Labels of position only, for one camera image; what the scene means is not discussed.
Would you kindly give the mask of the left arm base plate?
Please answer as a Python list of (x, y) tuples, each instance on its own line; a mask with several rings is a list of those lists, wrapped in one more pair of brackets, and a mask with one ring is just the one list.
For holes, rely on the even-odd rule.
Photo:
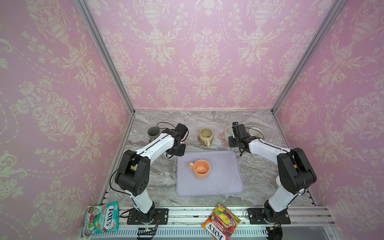
[(127, 225), (167, 225), (169, 209), (155, 208), (143, 214), (135, 208), (129, 210)]

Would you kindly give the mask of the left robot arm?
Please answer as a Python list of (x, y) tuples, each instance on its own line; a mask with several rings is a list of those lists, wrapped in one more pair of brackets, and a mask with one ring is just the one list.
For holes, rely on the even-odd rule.
[(189, 130), (183, 124), (175, 129), (164, 129), (162, 133), (148, 145), (123, 153), (118, 169), (113, 176), (114, 182), (122, 189), (122, 193), (130, 196), (134, 207), (130, 210), (130, 222), (152, 224), (156, 217), (155, 203), (149, 197), (147, 186), (150, 179), (151, 164), (162, 154), (167, 157), (182, 157), (186, 150), (184, 140)]

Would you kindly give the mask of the beige yellow mug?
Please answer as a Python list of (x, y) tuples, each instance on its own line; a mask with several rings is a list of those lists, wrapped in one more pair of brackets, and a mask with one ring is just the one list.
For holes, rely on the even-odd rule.
[(209, 128), (204, 128), (200, 130), (198, 141), (201, 145), (206, 146), (207, 148), (211, 147), (211, 144), (214, 139), (214, 133)]

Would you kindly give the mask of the lavender mug white inside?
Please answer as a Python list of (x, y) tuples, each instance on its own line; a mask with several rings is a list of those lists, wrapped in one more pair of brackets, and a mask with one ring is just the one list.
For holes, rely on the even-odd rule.
[(249, 128), (249, 134), (250, 136), (255, 137), (257, 139), (265, 139), (263, 132), (256, 127)]

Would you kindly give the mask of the grey green mug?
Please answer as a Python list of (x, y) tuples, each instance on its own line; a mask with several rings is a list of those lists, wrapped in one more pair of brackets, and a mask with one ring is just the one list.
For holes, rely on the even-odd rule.
[(158, 127), (150, 127), (147, 131), (150, 142), (154, 141), (161, 134), (161, 130)]

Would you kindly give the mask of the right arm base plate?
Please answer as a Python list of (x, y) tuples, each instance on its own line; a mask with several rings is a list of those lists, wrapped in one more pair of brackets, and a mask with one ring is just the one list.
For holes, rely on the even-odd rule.
[(291, 219), (288, 210), (275, 212), (269, 208), (248, 208), (246, 218), (251, 225), (289, 225)]

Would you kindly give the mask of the white speckled mug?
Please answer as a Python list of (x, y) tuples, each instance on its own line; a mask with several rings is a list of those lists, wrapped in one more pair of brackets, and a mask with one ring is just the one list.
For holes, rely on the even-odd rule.
[(224, 140), (229, 143), (229, 138), (233, 136), (232, 126), (227, 126), (224, 130)]

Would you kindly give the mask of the peach pink mug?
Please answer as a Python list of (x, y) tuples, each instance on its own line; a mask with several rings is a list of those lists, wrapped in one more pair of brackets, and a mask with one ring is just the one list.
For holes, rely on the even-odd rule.
[(195, 163), (190, 162), (189, 168), (194, 171), (194, 175), (198, 180), (205, 180), (209, 176), (211, 166), (205, 160), (198, 160)]

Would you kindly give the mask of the pink flower coaster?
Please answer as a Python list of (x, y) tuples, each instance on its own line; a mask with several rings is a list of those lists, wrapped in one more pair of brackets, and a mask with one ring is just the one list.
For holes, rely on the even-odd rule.
[(225, 138), (225, 135), (223, 133), (218, 135), (218, 139), (221, 141), (223, 147), (225, 148), (229, 147), (228, 139)]

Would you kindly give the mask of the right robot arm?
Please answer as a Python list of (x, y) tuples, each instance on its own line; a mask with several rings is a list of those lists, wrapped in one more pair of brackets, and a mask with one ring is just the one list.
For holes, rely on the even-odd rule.
[(241, 153), (259, 155), (277, 164), (280, 185), (264, 204), (264, 219), (269, 224), (290, 224), (286, 216), (289, 205), (317, 181), (316, 173), (304, 151), (300, 148), (281, 148), (248, 134), (243, 139), (229, 137), (229, 147), (237, 147)]

